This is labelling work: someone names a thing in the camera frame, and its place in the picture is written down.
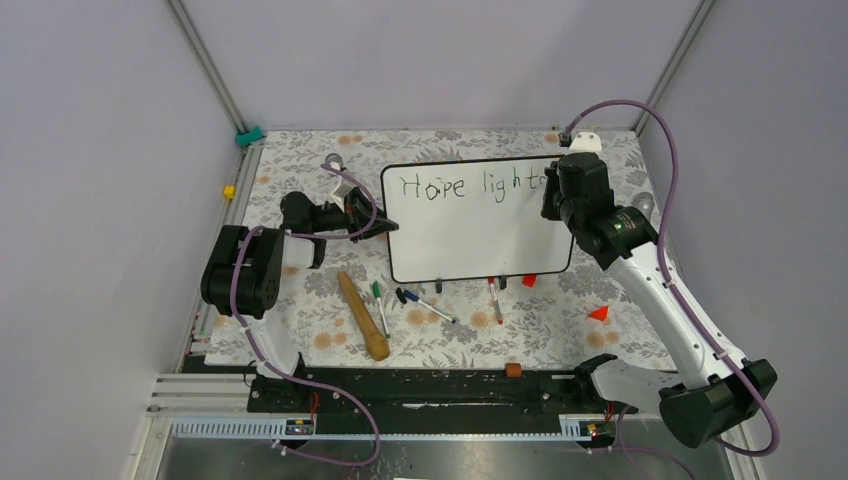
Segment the white whiteboard black frame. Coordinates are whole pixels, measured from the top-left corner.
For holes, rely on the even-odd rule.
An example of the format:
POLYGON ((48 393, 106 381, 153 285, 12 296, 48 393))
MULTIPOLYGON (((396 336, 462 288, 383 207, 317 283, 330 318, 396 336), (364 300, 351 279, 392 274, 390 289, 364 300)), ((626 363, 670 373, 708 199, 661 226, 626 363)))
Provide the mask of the white whiteboard black frame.
POLYGON ((554 155, 393 164, 380 175, 397 283, 552 274, 569 266, 571 234, 542 217, 554 155))

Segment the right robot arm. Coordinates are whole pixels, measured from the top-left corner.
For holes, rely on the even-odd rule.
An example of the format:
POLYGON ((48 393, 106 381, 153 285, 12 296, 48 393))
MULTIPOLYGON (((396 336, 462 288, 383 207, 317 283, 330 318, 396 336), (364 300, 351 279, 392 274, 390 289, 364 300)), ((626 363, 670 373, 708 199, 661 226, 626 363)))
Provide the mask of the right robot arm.
POLYGON ((695 449, 765 412, 778 375, 751 360, 712 322, 668 265, 658 232, 637 207, 616 204, 606 164, 595 153, 561 156, 545 170, 541 215, 561 221, 581 251, 618 282, 670 354, 672 373, 634 367, 612 354, 581 363, 575 402, 597 412, 609 402, 661 417, 695 449))

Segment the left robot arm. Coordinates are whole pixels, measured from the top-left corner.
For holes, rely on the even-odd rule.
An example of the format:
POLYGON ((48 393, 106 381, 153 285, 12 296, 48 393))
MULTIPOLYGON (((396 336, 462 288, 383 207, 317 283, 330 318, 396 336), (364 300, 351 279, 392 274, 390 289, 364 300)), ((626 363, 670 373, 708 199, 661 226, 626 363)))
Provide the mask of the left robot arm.
POLYGON ((280 202, 277 228, 224 225, 218 234, 200 283, 203 302, 234 318, 256 359, 256 371, 275 378, 272 398, 288 411, 309 401, 310 385, 296 375, 302 355, 285 328, 265 313, 276 304, 284 268, 317 269, 331 239, 359 242, 399 229, 361 187, 350 189, 339 203, 315 204, 302 192, 280 202))

